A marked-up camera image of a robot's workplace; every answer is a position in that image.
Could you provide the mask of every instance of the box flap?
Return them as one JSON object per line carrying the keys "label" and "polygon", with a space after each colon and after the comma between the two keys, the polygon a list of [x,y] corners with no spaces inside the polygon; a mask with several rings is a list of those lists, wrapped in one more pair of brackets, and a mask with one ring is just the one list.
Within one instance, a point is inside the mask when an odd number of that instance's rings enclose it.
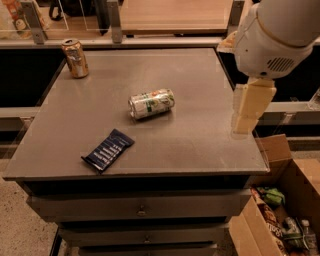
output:
{"label": "box flap", "polygon": [[320,195],[320,162],[317,159],[295,159],[294,162]]}
{"label": "box flap", "polygon": [[291,159],[291,151],[284,134],[256,139],[258,148],[269,163]]}
{"label": "box flap", "polygon": [[263,176],[251,176],[247,187],[271,186],[277,182],[285,168],[292,161],[290,147],[284,134],[256,139],[261,155],[265,159],[269,173]]}
{"label": "box flap", "polygon": [[229,226],[230,236],[237,250],[238,256],[262,255],[243,213],[239,216],[233,216],[229,222]]}

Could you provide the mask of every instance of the gray tabletop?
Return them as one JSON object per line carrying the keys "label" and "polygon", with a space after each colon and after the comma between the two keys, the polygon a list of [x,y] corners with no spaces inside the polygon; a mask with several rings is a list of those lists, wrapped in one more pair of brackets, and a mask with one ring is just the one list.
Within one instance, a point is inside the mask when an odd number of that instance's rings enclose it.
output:
{"label": "gray tabletop", "polygon": [[[7,180],[101,178],[81,156],[113,128],[135,140],[104,177],[262,174],[252,136],[231,136],[232,90],[213,49],[86,52],[90,74],[65,66],[4,174]],[[172,89],[171,111],[134,121],[128,98]]]}

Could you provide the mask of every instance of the drawer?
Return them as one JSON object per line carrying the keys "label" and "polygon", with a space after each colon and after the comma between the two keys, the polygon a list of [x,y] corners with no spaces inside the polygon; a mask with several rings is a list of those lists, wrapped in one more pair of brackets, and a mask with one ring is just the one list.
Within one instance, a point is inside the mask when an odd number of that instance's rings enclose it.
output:
{"label": "drawer", "polygon": [[60,229],[60,236],[73,247],[107,245],[151,245],[211,242],[218,244],[228,232],[225,223],[112,226]]}
{"label": "drawer", "polygon": [[156,247],[122,247],[111,248],[81,248],[79,256],[212,256],[216,245],[188,246],[156,246]]}
{"label": "drawer", "polygon": [[250,191],[214,190],[130,194],[29,197],[27,203],[45,221],[70,222],[141,218],[239,215]]}

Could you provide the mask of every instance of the table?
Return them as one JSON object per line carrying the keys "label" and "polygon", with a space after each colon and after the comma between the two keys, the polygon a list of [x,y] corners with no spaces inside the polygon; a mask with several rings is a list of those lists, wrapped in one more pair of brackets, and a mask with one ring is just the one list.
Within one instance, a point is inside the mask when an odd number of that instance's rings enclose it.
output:
{"label": "table", "polygon": [[198,34],[227,31],[232,0],[124,0],[123,34]]}
{"label": "table", "polygon": [[[231,136],[232,90],[214,50],[86,56],[89,76],[64,67],[3,177],[80,255],[210,255],[249,199],[249,176],[268,172],[251,135]],[[134,121],[129,96],[160,88],[175,107]],[[97,175],[80,157],[113,128],[135,144]]]}

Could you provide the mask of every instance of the floor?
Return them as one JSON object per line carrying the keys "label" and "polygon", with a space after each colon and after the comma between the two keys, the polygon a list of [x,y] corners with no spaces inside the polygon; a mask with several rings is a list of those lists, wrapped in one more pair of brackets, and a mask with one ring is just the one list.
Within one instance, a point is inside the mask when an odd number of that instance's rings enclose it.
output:
{"label": "floor", "polygon": [[[320,160],[320,138],[289,140],[293,158]],[[0,176],[9,158],[0,160]],[[57,226],[46,223],[25,203],[27,195],[14,182],[0,178],[0,256],[49,256]],[[59,256],[76,256],[77,248],[68,248],[65,242]],[[214,256],[236,256],[229,234],[225,244]]]}

